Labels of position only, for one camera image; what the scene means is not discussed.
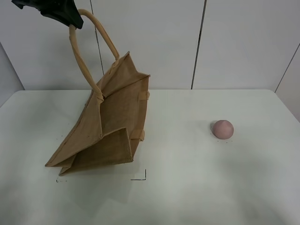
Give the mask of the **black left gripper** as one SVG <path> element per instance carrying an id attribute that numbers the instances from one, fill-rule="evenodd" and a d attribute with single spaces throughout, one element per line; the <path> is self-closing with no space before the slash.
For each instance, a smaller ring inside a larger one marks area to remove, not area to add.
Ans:
<path id="1" fill-rule="evenodd" d="M 78 29 L 83 27 L 83 19 L 73 0 L 12 0 L 11 2 L 20 9 L 32 7 L 44 17 L 73 25 Z"/>

